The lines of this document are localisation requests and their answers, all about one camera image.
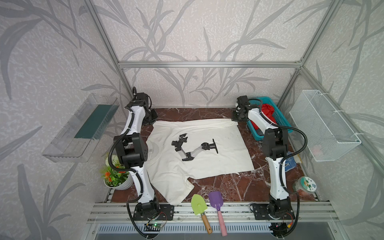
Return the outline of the white printed t-shirt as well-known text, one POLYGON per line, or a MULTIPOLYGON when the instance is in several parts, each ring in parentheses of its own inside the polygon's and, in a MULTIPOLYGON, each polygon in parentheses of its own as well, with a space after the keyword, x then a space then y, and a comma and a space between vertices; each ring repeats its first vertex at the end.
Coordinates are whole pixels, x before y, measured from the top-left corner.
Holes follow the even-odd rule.
POLYGON ((145 166, 151 184, 171 205, 180 204, 194 189, 190 178, 254 170, 238 123, 230 119, 157 121, 153 127, 145 166))

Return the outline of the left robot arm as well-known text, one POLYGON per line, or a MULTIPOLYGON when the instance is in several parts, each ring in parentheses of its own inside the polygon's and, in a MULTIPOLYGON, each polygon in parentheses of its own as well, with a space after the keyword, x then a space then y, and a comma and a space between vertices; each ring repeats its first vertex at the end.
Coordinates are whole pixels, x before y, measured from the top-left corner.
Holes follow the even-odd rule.
POLYGON ((142 218, 152 219, 160 214, 160 205, 145 167, 149 148, 141 136, 141 128, 153 125, 158 115, 152 109, 149 95, 138 93, 136 88, 133 88, 132 92, 133 99, 125 106, 130 115, 122 133, 114 137, 110 154, 116 152, 120 164, 124 166, 123 171, 129 172, 133 178, 138 194, 136 213, 142 218))

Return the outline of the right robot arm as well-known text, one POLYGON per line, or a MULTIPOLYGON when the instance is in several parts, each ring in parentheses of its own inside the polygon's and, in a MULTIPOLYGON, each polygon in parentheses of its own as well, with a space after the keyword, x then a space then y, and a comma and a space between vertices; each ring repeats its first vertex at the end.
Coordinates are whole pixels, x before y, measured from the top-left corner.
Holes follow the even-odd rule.
POLYGON ((270 168, 271 189, 268 214, 279 219, 291 211, 291 200, 286 188, 285 161, 288 155, 288 129, 282 128, 262 111, 263 103, 252 105, 247 96, 236 101, 232 120, 235 122, 254 122, 264 134, 262 152, 270 168))

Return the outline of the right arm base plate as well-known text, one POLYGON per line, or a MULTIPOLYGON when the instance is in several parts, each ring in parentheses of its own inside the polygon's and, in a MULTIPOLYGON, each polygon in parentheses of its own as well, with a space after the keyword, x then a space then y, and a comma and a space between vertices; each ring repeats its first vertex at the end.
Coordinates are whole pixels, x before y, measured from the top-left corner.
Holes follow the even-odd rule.
POLYGON ((282 211, 272 215, 269 212, 268 204, 251 203, 249 205, 251 212, 254 214, 255 220, 294 220, 296 218, 291 207, 287 211, 282 211))

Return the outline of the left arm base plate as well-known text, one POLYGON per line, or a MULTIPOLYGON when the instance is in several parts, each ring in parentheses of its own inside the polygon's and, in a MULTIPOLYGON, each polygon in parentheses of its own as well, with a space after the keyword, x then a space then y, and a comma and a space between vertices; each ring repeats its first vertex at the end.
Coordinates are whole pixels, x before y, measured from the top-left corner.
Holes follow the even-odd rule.
POLYGON ((140 204, 137 204, 132 214, 135 221, 149 221, 150 219, 172 221, 174 218, 175 206, 169 204, 160 204, 158 210, 143 209, 140 204))

